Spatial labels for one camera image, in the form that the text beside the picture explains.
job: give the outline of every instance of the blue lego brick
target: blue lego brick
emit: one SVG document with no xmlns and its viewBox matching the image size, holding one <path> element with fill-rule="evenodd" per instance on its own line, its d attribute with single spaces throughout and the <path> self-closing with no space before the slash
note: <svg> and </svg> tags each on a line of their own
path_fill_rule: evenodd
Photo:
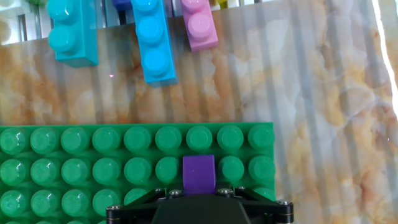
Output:
<svg viewBox="0 0 398 224">
<path fill-rule="evenodd" d="M 98 65 L 94 0 L 49 0 L 47 12 L 55 58 L 74 68 Z"/>
<path fill-rule="evenodd" d="M 161 0 L 131 0 L 145 81 L 152 87 L 178 83 L 169 25 Z"/>
</svg>

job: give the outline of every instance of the green lego baseplate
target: green lego baseplate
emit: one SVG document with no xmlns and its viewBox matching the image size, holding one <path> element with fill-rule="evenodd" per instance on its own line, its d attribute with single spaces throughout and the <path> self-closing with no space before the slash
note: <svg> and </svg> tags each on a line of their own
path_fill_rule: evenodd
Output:
<svg viewBox="0 0 398 224">
<path fill-rule="evenodd" d="M 0 127 L 0 223 L 102 222 L 106 207 L 182 182 L 213 154 L 217 182 L 275 201 L 272 123 Z"/>
</svg>

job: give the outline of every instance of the marble surface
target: marble surface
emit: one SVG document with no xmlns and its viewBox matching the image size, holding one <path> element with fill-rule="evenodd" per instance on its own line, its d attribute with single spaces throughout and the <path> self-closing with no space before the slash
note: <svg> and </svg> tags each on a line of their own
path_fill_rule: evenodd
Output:
<svg viewBox="0 0 398 224">
<path fill-rule="evenodd" d="M 296 223 L 398 223 L 394 0 L 276 0 L 213 12 L 219 47 L 191 53 L 169 20 L 180 84 L 145 84 L 134 25 L 98 30 L 100 65 L 47 39 L 0 46 L 0 122 L 275 123 L 277 198 Z"/>
</svg>

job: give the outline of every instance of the lego brick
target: lego brick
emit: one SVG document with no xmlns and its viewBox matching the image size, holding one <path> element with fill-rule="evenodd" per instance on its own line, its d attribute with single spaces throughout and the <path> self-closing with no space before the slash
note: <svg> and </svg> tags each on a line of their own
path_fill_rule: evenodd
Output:
<svg viewBox="0 0 398 224">
<path fill-rule="evenodd" d="M 216 189 L 214 155 L 184 156 L 182 161 L 185 195 L 214 194 Z"/>
<path fill-rule="evenodd" d="M 193 52 L 218 45 L 216 27 L 207 0 L 181 0 L 182 14 Z"/>
<path fill-rule="evenodd" d="M 1 0 L 0 1 L 0 16 L 14 17 L 27 13 L 31 13 L 32 9 L 25 0 Z"/>
<path fill-rule="evenodd" d="M 118 11 L 132 9 L 131 0 L 112 0 L 112 4 Z"/>
<path fill-rule="evenodd" d="M 145 81 L 152 87 L 178 83 L 162 0 L 132 0 Z"/>
<path fill-rule="evenodd" d="M 98 223 L 107 206 L 183 183 L 188 156 L 214 155 L 216 181 L 274 199 L 274 138 L 272 123 L 0 126 L 0 223 Z"/>
<path fill-rule="evenodd" d="M 55 58 L 71 67 L 98 65 L 94 0 L 50 0 L 47 4 L 54 28 L 49 45 Z"/>
</svg>

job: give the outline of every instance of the pink lego brick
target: pink lego brick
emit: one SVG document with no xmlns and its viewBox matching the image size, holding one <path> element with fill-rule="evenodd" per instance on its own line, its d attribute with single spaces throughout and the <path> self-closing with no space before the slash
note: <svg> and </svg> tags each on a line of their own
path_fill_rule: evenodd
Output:
<svg viewBox="0 0 398 224">
<path fill-rule="evenodd" d="M 182 14 L 193 52 L 218 45 L 209 0 L 181 0 Z"/>
</svg>

